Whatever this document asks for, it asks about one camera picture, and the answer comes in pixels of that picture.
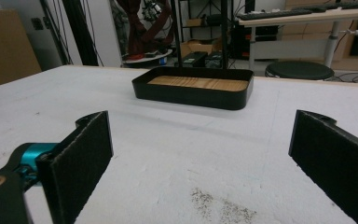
keyboard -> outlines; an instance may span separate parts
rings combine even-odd
[[[238,15],[237,17],[242,21],[254,21],[254,20],[261,20],[261,19],[278,18],[278,17],[307,15],[311,13],[312,11],[310,10],[299,9],[299,10],[284,10],[284,11],[277,11],[277,12],[247,13],[243,15]]]
[[[358,1],[355,2],[340,2],[340,3],[326,3],[320,5],[294,7],[292,10],[311,10],[312,12],[321,12],[329,9],[336,9],[341,7],[342,9],[356,9],[358,8]]]

cardboard box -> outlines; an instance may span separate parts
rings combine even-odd
[[[203,19],[190,19],[186,21],[186,26],[202,26]]]
[[[13,9],[1,9],[0,85],[40,72],[19,15]]]
[[[214,39],[210,40],[188,40],[180,45],[180,50],[182,52],[182,58],[187,54],[195,51],[204,51],[210,54],[213,51],[213,42]]]

white table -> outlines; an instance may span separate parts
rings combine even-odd
[[[298,58],[324,56],[324,65],[330,67],[333,61],[334,50],[337,45],[338,28],[341,21],[358,20],[358,9],[327,10],[324,13],[280,17],[255,21],[240,21],[240,25],[252,27],[249,70],[253,70],[255,59],[267,58]],[[299,23],[315,23],[333,21],[333,27],[328,39],[295,40],[295,41],[266,41],[255,42],[255,27],[286,25]]]
[[[0,168],[108,110],[115,155],[77,223],[354,223],[288,150],[297,109],[358,136],[358,84],[256,77],[248,105],[226,111],[137,99],[145,71],[63,66],[0,86]],[[41,188],[26,198],[51,222]]]

black tray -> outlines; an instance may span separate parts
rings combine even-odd
[[[253,77],[254,73],[250,70],[157,67],[135,78],[132,81],[132,86],[139,99],[239,110],[244,108],[249,100],[253,88]],[[164,78],[164,80],[171,78],[174,83],[152,84],[160,78]],[[202,87],[181,85],[183,83],[199,83],[199,80],[209,81]],[[234,82],[237,88],[211,89],[222,86],[221,84],[226,82]]]

black stool seat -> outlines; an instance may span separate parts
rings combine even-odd
[[[272,63],[266,68],[266,77],[321,80],[333,75],[334,71],[323,64],[302,61]]]

